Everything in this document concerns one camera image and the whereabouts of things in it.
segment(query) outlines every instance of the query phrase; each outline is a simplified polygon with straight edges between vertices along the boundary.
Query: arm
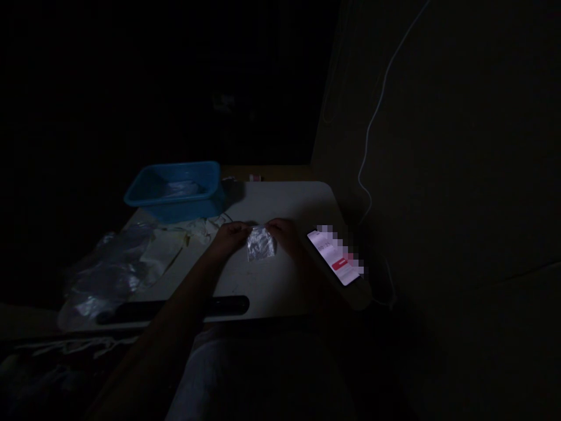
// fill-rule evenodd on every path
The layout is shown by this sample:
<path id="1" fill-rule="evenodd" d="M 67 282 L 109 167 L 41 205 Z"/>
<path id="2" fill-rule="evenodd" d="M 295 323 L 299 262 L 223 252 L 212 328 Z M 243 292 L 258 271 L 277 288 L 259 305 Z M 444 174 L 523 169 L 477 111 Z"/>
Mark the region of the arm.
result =
<path id="1" fill-rule="evenodd" d="M 246 240 L 248 228 L 242 222 L 233 222 L 219 229 L 212 244 L 109 377 L 86 419 L 129 419 L 150 400 L 150 386 L 161 384 L 177 355 L 191 349 L 219 272 Z"/>

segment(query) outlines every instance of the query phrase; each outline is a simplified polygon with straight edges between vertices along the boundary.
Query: table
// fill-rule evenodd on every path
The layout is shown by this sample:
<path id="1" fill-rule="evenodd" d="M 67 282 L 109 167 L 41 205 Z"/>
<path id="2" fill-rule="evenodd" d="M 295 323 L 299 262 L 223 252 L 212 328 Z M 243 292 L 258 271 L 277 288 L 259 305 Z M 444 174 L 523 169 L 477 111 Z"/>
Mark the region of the table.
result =
<path id="1" fill-rule="evenodd" d="M 294 220 L 312 259 L 324 270 L 327 278 L 351 307 L 361 310 L 370 304 L 372 293 L 368 282 L 358 279 L 343 287 L 305 238 L 306 233 L 314 229 L 315 225 L 333 225 L 338 233 L 346 231 L 335 196 L 327 184 L 319 181 L 234 182 L 230 196 L 232 203 L 225 213 L 232 220 L 251 224 L 264 224 L 273 218 Z M 153 218 L 138 209 L 127 225 L 146 220 Z M 160 280 L 149 290 L 133 296 L 131 301 L 168 299 L 206 247 L 197 239 L 190 239 L 189 245 L 180 251 Z M 250 300 L 247 312 L 238 316 L 206 318 L 205 322 L 294 316 L 309 312 L 297 281 L 296 267 L 280 247 L 276 256 L 252 262 L 247 261 L 245 248 L 234 253 L 226 263 L 213 294 L 229 295 L 247 296 Z M 99 326 L 92 322 L 84 330 L 126 329 L 147 325 L 148 322 L 139 322 Z"/>

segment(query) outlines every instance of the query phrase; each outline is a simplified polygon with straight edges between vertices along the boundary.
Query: smartphone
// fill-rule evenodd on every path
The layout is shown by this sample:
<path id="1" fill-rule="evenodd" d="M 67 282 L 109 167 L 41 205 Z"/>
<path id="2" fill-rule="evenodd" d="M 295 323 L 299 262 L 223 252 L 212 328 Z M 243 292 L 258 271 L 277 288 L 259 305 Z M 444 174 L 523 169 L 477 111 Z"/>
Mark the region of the smartphone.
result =
<path id="1" fill-rule="evenodd" d="M 361 277 L 356 269 L 343 257 L 342 252 L 337 247 L 334 247 L 318 230 L 308 232 L 308 239 L 344 287 Z"/>

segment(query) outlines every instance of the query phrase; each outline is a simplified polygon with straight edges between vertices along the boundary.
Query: plastic bag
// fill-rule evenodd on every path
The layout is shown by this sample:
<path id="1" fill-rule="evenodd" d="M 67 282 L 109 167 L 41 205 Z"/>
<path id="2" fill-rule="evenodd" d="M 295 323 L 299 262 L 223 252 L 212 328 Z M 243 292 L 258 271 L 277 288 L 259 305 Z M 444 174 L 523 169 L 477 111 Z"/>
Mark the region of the plastic bag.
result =
<path id="1" fill-rule="evenodd" d="M 181 197 L 197 194 L 199 185 L 191 180 L 169 182 L 165 185 L 164 197 Z"/>
<path id="2" fill-rule="evenodd" d="M 58 313 L 61 330 L 76 330 L 100 314 L 111 315 L 142 289 L 150 269 L 140 261 L 155 225 L 141 223 L 106 234 L 96 249 L 67 272 L 66 303 Z"/>
<path id="3" fill-rule="evenodd" d="M 275 255 L 275 239 L 263 225 L 254 226 L 247 237 L 247 261 Z"/>

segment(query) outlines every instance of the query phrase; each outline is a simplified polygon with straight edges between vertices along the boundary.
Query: blue plastic basket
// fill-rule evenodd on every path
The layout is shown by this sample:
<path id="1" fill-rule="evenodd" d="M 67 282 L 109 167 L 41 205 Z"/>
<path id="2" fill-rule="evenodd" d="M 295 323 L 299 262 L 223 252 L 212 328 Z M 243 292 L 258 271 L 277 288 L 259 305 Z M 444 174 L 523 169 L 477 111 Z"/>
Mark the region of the blue plastic basket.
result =
<path id="1" fill-rule="evenodd" d="M 199 185 L 197 194 L 164 197 L 169 183 L 187 180 Z M 150 165 L 134 179 L 124 202 L 143 208 L 162 223 L 218 216 L 224 211 L 220 165 L 215 161 Z"/>

